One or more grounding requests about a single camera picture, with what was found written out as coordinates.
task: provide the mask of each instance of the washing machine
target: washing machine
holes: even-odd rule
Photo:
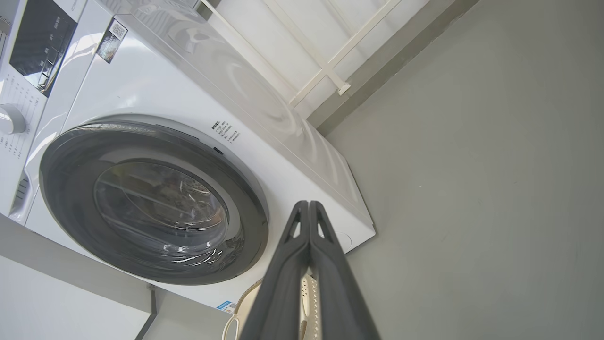
[[[373,223],[344,157],[178,0],[27,0],[2,58],[0,212],[230,311],[292,207]]]

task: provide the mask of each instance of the sticker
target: sticker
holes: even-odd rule
[[[232,124],[227,123],[226,120],[222,122],[217,120],[214,125],[212,125],[212,130],[216,131],[226,142],[232,143],[235,142],[239,136],[241,136],[241,132],[236,130]]]
[[[233,314],[233,312],[235,312],[235,307],[237,307],[236,303],[233,303],[231,301],[225,301],[223,304],[221,304],[220,306],[218,306],[216,308],[223,310],[227,313]]]
[[[97,54],[103,58],[107,64],[111,64],[111,60],[113,60],[115,52],[117,52],[121,40],[124,39],[127,32],[128,30],[115,19],[109,24],[109,28],[105,31],[105,35],[97,49]]]
[[[113,33],[113,35],[119,40],[124,39],[124,37],[126,36],[126,32],[128,32],[124,25],[120,24],[115,19],[113,20],[113,22],[111,22],[111,25],[109,26],[109,31]]]

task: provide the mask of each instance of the white cabinet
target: white cabinet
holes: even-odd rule
[[[133,340],[149,313],[0,257],[0,339]]]

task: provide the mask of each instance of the white washing machine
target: white washing machine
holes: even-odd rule
[[[229,311],[294,204],[345,251],[375,232],[346,160],[195,11],[22,1],[1,68],[0,212]]]

